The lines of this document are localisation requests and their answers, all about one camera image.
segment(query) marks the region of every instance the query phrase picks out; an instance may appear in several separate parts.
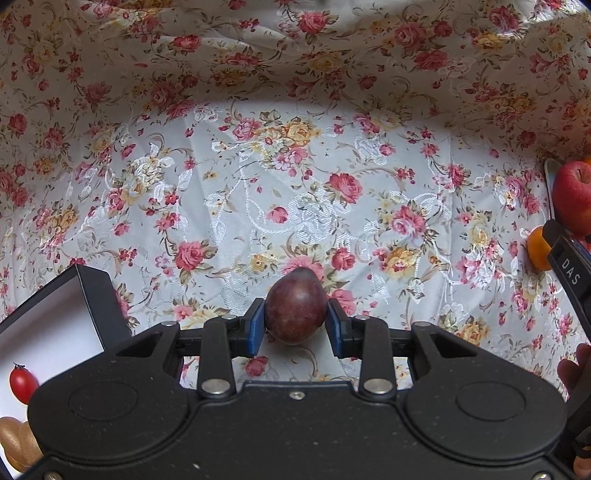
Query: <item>purple fruit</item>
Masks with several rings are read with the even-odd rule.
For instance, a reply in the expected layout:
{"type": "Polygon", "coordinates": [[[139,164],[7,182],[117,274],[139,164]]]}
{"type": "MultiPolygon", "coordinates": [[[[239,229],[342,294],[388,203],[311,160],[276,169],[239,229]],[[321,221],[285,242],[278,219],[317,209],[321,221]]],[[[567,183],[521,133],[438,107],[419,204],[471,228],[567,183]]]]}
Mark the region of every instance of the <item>purple fruit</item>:
{"type": "Polygon", "coordinates": [[[314,335],[324,323],[326,308],[326,293],[315,273],[298,267],[269,290],[265,326],[277,340],[297,345],[314,335]]]}

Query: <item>silver screw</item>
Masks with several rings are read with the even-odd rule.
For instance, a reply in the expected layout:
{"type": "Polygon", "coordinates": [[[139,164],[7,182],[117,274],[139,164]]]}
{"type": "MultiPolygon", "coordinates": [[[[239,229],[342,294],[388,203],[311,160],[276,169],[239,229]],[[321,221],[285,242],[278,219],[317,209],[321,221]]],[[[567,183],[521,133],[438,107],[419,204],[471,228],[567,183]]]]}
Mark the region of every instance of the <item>silver screw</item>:
{"type": "Polygon", "coordinates": [[[302,400],[305,396],[306,396],[306,394],[304,392],[300,392],[300,391],[290,392],[290,397],[293,398],[294,400],[302,400]]]}
{"type": "Polygon", "coordinates": [[[363,382],[363,387],[370,393],[383,395],[391,391],[394,385],[390,380],[386,380],[385,378],[370,378],[363,382]]]}
{"type": "Polygon", "coordinates": [[[221,395],[230,390],[230,382],[223,378],[209,378],[201,384],[201,388],[211,395],[221,395]]]}

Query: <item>cherry tomato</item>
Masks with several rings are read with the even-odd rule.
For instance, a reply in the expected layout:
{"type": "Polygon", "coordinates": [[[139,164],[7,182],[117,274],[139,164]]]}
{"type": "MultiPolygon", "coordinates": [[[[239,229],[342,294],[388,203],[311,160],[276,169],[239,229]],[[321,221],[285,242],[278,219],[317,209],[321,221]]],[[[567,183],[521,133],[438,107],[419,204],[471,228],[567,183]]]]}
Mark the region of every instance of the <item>cherry tomato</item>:
{"type": "Polygon", "coordinates": [[[29,405],[29,400],[33,392],[39,386],[33,374],[24,365],[14,364],[14,369],[10,372],[9,381],[10,389],[17,400],[25,405],[29,405]]]}

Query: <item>orange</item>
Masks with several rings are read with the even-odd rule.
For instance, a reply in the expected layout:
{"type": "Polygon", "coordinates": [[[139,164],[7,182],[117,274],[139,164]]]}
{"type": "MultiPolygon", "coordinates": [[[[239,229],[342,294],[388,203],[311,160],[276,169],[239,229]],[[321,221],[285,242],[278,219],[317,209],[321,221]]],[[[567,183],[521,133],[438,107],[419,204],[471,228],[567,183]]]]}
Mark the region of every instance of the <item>orange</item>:
{"type": "Polygon", "coordinates": [[[540,271],[548,271],[552,270],[548,262],[551,247],[542,236],[542,227],[540,225],[534,228],[527,238],[527,255],[535,268],[540,271]]]}

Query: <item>black-framed tray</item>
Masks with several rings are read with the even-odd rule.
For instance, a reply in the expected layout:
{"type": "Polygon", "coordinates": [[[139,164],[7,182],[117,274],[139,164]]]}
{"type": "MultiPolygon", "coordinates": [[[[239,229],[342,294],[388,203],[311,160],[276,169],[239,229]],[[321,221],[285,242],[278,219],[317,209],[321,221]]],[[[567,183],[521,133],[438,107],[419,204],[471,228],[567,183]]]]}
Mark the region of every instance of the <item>black-framed tray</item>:
{"type": "MultiPolygon", "coordinates": [[[[0,323],[0,417],[27,421],[9,384],[15,364],[42,384],[130,337],[109,274],[72,265],[0,323]]],[[[0,474],[17,478],[4,448],[0,458],[0,474]]]]}

